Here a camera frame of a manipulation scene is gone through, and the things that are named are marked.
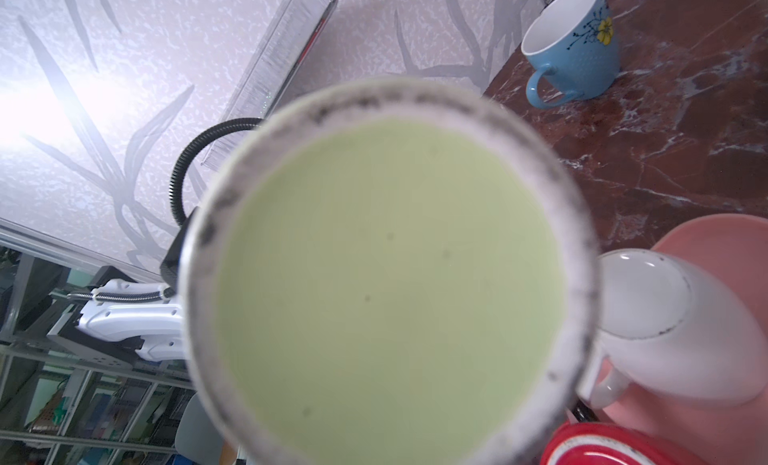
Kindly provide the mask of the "blue flower mug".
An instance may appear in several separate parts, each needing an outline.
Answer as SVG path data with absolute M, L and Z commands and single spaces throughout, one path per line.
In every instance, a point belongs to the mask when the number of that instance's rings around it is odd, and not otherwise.
M 526 98 L 542 110 L 593 99 L 620 73 L 606 0 L 554 0 L 529 27 L 521 52 L 534 68 Z

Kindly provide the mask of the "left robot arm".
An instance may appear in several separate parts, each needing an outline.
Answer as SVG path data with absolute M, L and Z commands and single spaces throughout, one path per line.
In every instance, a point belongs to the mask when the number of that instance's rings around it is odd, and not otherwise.
M 261 118 L 236 118 L 214 125 L 195 137 L 179 155 L 171 172 L 169 201 L 178 234 L 160 264 L 162 281 L 139 283 L 105 266 L 89 289 L 67 295 L 70 307 L 47 338 L 82 359 L 132 367 L 138 360 L 176 361 L 186 358 L 184 307 L 176 287 L 181 252 L 191 215 L 183 205 L 183 184 L 194 159 L 215 141 L 251 131 Z

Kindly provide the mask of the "light green mug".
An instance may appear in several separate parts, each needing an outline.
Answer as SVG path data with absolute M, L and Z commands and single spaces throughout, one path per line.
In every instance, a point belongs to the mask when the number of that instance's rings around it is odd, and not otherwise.
M 191 218 L 190 374 L 259 464 L 523 464 L 575 399 L 598 252 L 514 113 L 421 79 L 330 87 L 252 131 Z

